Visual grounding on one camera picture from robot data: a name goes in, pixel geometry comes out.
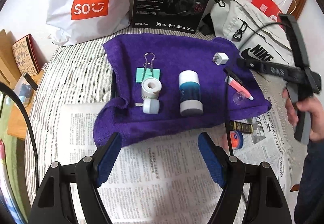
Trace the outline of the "dark blue sleeve forearm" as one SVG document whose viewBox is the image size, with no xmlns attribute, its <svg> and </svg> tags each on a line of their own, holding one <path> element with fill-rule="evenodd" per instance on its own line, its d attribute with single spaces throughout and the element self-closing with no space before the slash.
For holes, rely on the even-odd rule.
<svg viewBox="0 0 324 224">
<path fill-rule="evenodd" d="M 295 223 L 323 223 L 323 193 L 323 142 L 309 142 L 294 210 Z"/>
</svg>

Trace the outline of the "person's right hand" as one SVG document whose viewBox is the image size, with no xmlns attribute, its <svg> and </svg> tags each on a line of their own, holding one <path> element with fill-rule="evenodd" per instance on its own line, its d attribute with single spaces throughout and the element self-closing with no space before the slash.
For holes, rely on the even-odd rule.
<svg viewBox="0 0 324 224">
<path fill-rule="evenodd" d="M 295 113 L 294 105 L 288 97 L 288 91 L 286 89 L 282 92 L 282 98 L 286 100 L 285 108 L 287 110 L 288 121 L 294 127 L 298 123 L 298 116 Z M 310 97 L 304 101 L 297 102 L 295 104 L 298 110 L 301 112 L 310 112 L 312 114 L 312 126 L 310 132 L 310 140 L 312 142 L 323 141 L 324 135 L 324 115 L 323 115 L 323 106 L 321 102 L 316 97 Z"/>
</svg>

